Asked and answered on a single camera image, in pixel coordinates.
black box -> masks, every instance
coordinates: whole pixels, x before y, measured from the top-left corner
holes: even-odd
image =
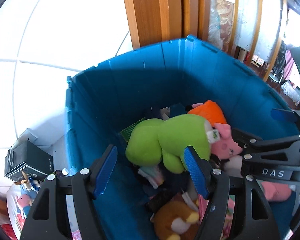
[[[5,177],[15,182],[20,181],[23,179],[21,171],[30,178],[43,181],[54,172],[53,158],[30,141],[26,141],[8,153],[5,159]]]

yellow plush foot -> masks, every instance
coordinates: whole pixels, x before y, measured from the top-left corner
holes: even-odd
[[[180,240],[180,236],[177,234],[173,234],[167,238],[167,240]]]
[[[191,224],[194,224],[198,221],[199,221],[199,213],[197,213],[197,212],[192,212],[186,220],[186,222],[191,223]]]

white fabric tag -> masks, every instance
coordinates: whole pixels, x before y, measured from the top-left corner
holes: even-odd
[[[220,141],[219,131],[217,129],[207,131],[207,138],[208,138],[209,143],[211,143],[211,144]]]

green plush toy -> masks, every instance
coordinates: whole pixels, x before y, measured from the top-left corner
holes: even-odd
[[[169,171],[182,173],[186,168],[184,150],[187,146],[193,146],[200,158],[210,158],[206,132],[211,129],[206,119],[195,114],[178,115],[166,121],[142,121],[131,134],[127,159],[138,166],[154,166],[163,159]]]

orange plush toy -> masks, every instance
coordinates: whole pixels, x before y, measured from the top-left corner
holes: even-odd
[[[159,240],[193,240],[199,213],[181,201],[170,201],[154,215],[154,231]]]
[[[193,104],[188,114],[196,114],[204,117],[213,126],[215,123],[227,124],[225,116],[216,102],[208,100],[204,104]]]

